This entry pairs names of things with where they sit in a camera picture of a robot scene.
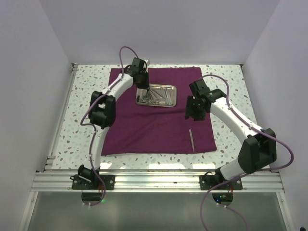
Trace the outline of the surgical scissors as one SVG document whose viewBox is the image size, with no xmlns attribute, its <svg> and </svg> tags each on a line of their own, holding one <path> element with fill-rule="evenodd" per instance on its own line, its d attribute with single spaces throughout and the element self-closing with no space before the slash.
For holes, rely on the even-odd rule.
<svg viewBox="0 0 308 231">
<path fill-rule="evenodd" d="M 140 94 L 139 102 L 143 104 L 152 104 L 153 98 L 150 90 L 145 90 Z"/>
</svg>

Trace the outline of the steel tweezers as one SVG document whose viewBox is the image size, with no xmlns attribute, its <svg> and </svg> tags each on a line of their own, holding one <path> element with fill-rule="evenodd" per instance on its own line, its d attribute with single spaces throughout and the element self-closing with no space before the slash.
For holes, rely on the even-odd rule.
<svg viewBox="0 0 308 231">
<path fill-rule="evenodd" d="M 167 102 L 168 102 L 168 105 L 172 105 L 172 101 L 171 101 L 171 98 L 170 98 L 170 95 L 169 95 L 168 89 L 167 89 L 167 88 L 165 88 L 165 89 L 164 89 L 164 91 L 165 91 L 166 100 L 167 100 Z"/>
<path fill-rule="evenodd" d="M 193 153 L 195 152 L 195 147 L 194 147 L 194 140 L 193 140 L 193 134 L 192 134 L 192 130 L 189 129 L 189 135 L 190 135 L 190 140 L 191 140 L 191 145 L 192 145 L 192 151 Z"/>
</svg>

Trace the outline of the steel instrument tray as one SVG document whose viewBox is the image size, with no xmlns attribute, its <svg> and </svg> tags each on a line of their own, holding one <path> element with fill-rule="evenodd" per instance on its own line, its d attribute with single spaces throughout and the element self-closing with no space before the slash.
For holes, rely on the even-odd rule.
<svg viewBox="0 0 308 231">
<path fill-rule="evenodd" d="M 168 105 L 168 102 L 166 100 L 166 95 L 165 95 L 165 91 L 164 89 L 167 88 L 171 101 L 172 101 L 172 105 Z M 150 89 L 154 89 L 156 90 L 160 95 L 160 102 L 161 102 L 161 106 L 154 106 L 154 107 L 174 107 L 177 104 L 177 88 L 173 85 L 164 85 L 164 84 L 150 84 Z M 142 105 L 142 106 L 153 106 L 152 104 L 143 104 L 139 102 L 139 98 L 140 98 L 140 94 L 143 93 L 145 91 L 145 89 L 142 90 L 138 90 L 136 92 L 136 104 L 138 105 Z"/>
</svg>

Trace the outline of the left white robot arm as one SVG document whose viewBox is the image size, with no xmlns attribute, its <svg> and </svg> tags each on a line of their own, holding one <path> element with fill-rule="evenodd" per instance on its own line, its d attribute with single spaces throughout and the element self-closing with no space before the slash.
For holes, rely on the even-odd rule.
<svg viewBox="0 0 308 231">
<path fill-rule="evenodd" d="M 142 71 L 123 71 L 118 77 L 101 92 L 95 91 L 91 96 L 90 107 L 82 117 L 89 118 L 87 126 L 94 129 L 90 141 L 88 161 L 86 168 L 90 170 L 83 178 L 83 183 L 89 189 L 95 189 L 99 186 L 100 177 L 100 158 L 104 141 L 109 128 L 114 124 L 116 119 L 116 101 L 123 93 L 136 85 L 139 89 L 149 88 L 148 70 Z"/>
</svg>

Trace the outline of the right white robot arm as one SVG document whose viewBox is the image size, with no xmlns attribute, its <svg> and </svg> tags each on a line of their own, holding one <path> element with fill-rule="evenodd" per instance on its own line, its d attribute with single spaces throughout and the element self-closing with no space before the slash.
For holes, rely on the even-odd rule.
<svg viewBox="0 0 308 231">
<path fill-rule="evenodd" d="M 235 134 L 242 145 L 236 159 L 215 170 L 215 185 L 225 189 L 233 178 L 252 174 L 277 160 L 276 137 L 271 129 L 262 129 L 227 102 L 225 97 L 211 102 L 205 98 L 188 96 L 185 119 L 205 120 L 206 113 L 218 117 Z"/>
</svg>

